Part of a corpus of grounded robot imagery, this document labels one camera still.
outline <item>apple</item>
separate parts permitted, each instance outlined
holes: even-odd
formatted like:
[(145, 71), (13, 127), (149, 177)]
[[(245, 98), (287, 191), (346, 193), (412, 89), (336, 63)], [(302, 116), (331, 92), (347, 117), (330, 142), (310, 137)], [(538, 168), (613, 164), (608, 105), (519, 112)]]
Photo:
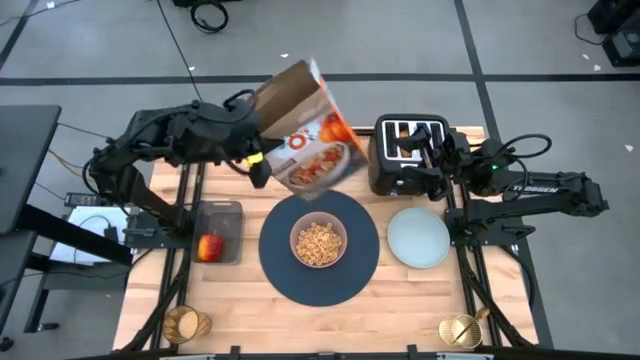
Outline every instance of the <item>apple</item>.
[(222, 255), (224, 240), (217, 234), (203, 234), (198, 242), (198, 260), (217, 262)]

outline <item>wooden table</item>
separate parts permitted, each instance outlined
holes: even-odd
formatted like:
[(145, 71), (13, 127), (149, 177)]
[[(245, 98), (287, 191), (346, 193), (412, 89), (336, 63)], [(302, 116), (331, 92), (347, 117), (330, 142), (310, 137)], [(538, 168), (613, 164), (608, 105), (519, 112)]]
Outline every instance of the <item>wooden table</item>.
[[(484, 139), (481, 127), (458, 130), (467, 134), (470, 143)], [(273, 179), (266, 188), (253, 189), (248, 179), (225, 166), (209, 166), (206, 174), (203, 199), (242, 203), (242, 260), (236, 266), (192, 263), (186, 303), (209, 314), (213, 329), (207, 336), (181, 345), (181, 353), (228, 353), (232, 345), (240, 345), (243, 353), (403, 352), (408, 344), (417, 344), (419, 351), (460, 351), (446, 346), (438, 335), (443, 318), (466, 312), (455, 250), (452, 248), (443, 263), (432, 269), (413, 269), (394, 257), (386, 238), (387, 225), (398, 211), (421, 206), (443, 214), (444, 200), (434, 203), (425, 197), (377, 196), (369, 190), (366, 170), (338, 185), (335, 190), (358, 200), (376, 223), (378, 267), (354, 298), (336, 306), (309, 307), (283, 297), (265, 277), (258, 256), (262, 223), (291, 192)], [(150, 187), (163, 199), (173, 201), (179, 177), (177, 169), (157, 162)], [(456, 202), (462, 204), (459, 196)], [(518, 264), (497, 247), (485, 247), (484, 256), (496, 303), (520, 333), (535, 343)], [(176, 268), (180, 258), (176, 258)], [(155, 307), (164, 259), (165, 251), (155, 250), (132, 270), (114, 348), (129, 342)], [(469, 255), (469, 259), (473, 265), (473, 257)]]

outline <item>cereal box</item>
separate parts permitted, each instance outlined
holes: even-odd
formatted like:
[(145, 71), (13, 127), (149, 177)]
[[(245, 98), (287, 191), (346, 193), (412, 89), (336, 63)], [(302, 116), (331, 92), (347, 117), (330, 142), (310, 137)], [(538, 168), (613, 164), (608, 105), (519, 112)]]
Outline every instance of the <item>cereal box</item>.
[(261, 136), (284, 139), (265, 155), (273, 177), (307, 201), (368, 164), (313, 60), (265, 83), (256, 109), (264, 123)]

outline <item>round dark placemat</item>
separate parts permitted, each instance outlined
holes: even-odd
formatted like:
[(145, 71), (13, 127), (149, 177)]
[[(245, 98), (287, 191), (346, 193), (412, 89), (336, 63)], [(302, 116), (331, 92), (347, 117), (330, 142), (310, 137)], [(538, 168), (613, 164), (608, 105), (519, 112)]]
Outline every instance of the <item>round dark placemat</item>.
[[(314, 211), (334, 215), (347, 229), (347, 250), (324, 269), (299, 262), (289, 245), (293, 225)], [(352, 298), (367, 285), (378, 264), (380, 242), (367, 210), (347, 195), (329, 191), (311, 204), (297, 196), (279, 202), (264, 221), (259, 252), (262, 269), (282, 295), (304, 305), (330, 306)]]

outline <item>toaster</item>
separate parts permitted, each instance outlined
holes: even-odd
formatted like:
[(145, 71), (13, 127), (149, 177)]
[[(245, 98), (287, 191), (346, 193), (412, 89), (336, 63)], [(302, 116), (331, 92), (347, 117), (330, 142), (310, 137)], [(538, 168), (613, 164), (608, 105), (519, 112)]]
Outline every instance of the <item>toaster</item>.
[(419, 126), (431, 133), (431, 148), (442, 143), (449, 133), (449, 124), (438, 115), (386, 114), (376, 121), (369, 141), (369, 186), (378, 195), (422, 195), (424, 189), (403, 175), (406, 166), (423, 163), (420, 150), (406, 151), (398, 139), (412, 135)]

